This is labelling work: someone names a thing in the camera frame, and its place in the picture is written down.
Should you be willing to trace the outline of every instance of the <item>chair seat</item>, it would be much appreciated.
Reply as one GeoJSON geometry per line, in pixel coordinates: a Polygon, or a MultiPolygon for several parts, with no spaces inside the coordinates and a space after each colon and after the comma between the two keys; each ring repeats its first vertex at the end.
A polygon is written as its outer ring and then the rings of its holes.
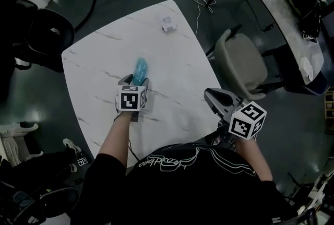
{"type": "Polygon", "coordinates": [[[226,41],[225,47],[238,77],[248,91],[256,89],[267,79],[266,64],[246,35],[236,34],[226,41]]]}

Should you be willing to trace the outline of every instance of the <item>gray chair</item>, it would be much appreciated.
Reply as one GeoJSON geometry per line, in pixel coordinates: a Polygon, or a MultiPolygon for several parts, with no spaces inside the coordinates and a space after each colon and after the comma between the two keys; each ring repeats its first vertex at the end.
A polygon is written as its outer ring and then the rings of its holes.
{"type": "Polygon", "coordinates": [[[248,100],[260,100],[266,94],[256,90],[267,79],[268,71],[254,43],[246,35],[236,34],[240,27],[228,29],[217,41],[215,64],[233,93],[248,100]]]}

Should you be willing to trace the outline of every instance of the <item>forearm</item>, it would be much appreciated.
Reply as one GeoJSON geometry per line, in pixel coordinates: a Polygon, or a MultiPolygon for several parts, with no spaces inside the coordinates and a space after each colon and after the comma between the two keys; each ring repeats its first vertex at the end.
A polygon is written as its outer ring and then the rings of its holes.
{"type": "Polygon", "coordinates": [[[236,139],[236,152],[241,155],[255,170],[261,181],[272,181],[272,174],[254,138],[236,139]]]}
{"type": "Polygon", "coordinates": [[[123,112],[113,123],[99,153],[105,153],[118,159],[127,166],[129,127],[132,112],[123,112]]]}

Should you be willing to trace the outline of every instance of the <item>desk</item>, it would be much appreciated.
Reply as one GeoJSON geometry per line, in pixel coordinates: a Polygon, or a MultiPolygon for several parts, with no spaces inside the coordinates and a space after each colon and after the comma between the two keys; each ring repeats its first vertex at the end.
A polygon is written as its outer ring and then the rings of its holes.
{"type": "MultiPolygon", "coordinates": [[[[95,157],[116,117],[121,77],[132,74],[137,58],[148,63],[148,102],[131,123],[132,149],[139,159],[169,144],[198,140],[218,126],[203,98],[219,88],[216,76],[174,1],[125,16],[81,39],[62,54],[67,88],[86,142],[95,157]],[[159,13],[175,18],[165,33],[159,13]]],[[[128,167],[136,163],[129,152],[128,167]]]]}
{"type": "MultiPolygon", "coordinates": [[[[319,43],[303,39],[298,28],[298,19],[295,17],[287,0],[262,0],[262,2],[281,30],[298,66],[301,64],[303,57],[307,58],[312,66],[313,78],[315,78],[324,63],[319,43]]],[[[301,74],[306,85],[312,82],[312,79],[309,79],[303,71],[301,71],[301,74]]]]}

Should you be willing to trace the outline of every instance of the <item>tabletop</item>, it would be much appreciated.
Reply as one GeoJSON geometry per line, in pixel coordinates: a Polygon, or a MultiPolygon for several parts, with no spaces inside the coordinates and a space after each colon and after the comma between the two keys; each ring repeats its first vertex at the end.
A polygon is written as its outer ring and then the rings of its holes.
{"type": "MultiPolygon", "coordinates": [[[[69,95],[81,131],[95,157],[115,119],[117,84],[132,74],[139,57],[148,63],[147,104],[130,125],[139,159],[156,149],[198,140],[218,126],[203,95],[219,88],[217,78],[174,1],[139,10],[76,42],[62,54],[69,95]],[[177,29],[162,30],[169,15],[177,29]]],[[[136,163],[129,152],[128,167],[136,163]]]]}
{"type": "Polygon", "coordinates": [[[287,0],[262,0],[264,5],[268,8],[278,27],[282,31],[290,49],[298,63],[302,67],[304,58],[309,61],[311,70],[313,71],[313,78],[309,78],[303,70],[305,84],[309,84],[319,74],[324,64],[324,57],[321,52],[319,43],[304,40],[298,27],[298,19],[293,10],[288,4],[287,0]]]}

